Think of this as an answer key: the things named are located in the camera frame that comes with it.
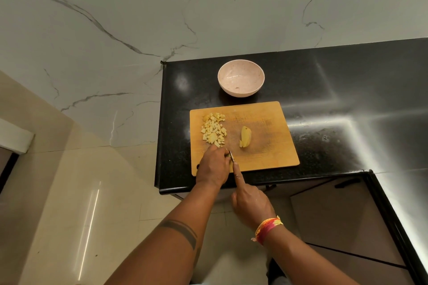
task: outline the wooden cutting board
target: wooden cutting board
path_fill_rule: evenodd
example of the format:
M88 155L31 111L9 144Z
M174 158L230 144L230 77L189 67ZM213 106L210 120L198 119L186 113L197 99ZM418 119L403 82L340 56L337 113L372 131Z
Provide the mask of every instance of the wooden cutting board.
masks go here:
M202 108L190 111L193 176L196 176L196 165L210 146L202 140L201 133L202 118L210 113L226 115L226 121L222 122L227 130L223 146L232 152L241 171L297 166L300 163L279 102ZM246 148L239 147L242 126L252 131L251 143Z

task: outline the pink bowl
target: pink bowl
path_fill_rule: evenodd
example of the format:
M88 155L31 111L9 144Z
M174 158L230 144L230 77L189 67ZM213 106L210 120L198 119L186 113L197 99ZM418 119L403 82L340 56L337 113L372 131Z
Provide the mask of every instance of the pink bowl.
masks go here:
M248 60L232 60L217 74L222 89L234 97L248 97L259 91L265 82L265 73L259 65Z

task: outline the cabinet door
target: cabinet door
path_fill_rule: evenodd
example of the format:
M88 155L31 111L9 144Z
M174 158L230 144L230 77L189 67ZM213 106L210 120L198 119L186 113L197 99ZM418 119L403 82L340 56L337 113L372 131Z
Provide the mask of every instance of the cabinet door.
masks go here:
M414 285L407 269L311 246L360 285Z
M335 188L351 179L290 197L302 240L404 266L364 181Z

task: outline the colorful thread bracelet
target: colorful thread bracelet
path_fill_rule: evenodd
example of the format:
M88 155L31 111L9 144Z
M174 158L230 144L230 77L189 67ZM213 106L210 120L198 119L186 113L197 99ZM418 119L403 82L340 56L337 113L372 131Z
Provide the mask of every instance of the colorful thread bracelet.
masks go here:
M264 220L262 223L260 223L259 227L255 231L255 238L251 238L251 240L254 242L257 241L263 245L263 242L265 241L266 235L269 233L269 231L280 224L284 225L284 223L281 222L279 216L276 216L276 218Z

